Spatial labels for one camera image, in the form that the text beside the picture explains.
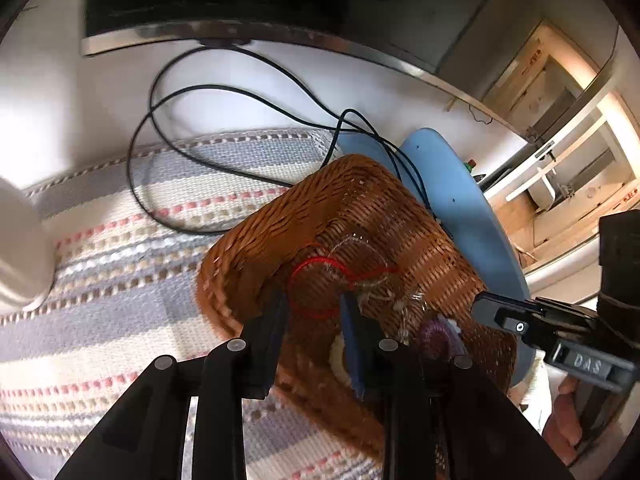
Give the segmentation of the person's right hand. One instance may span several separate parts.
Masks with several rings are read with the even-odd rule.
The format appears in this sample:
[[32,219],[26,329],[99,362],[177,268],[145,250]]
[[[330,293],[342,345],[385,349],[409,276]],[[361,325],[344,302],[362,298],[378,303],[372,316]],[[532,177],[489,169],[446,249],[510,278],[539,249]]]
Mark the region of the person's right hand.
[[560,383],[551,415],[542,432],[542,437],[564,465],[569,465],[576,460],[576,446],[582,438],[582,426],[580,426],[574,399],[577,385],[578,380],[572,376],[565,377]]

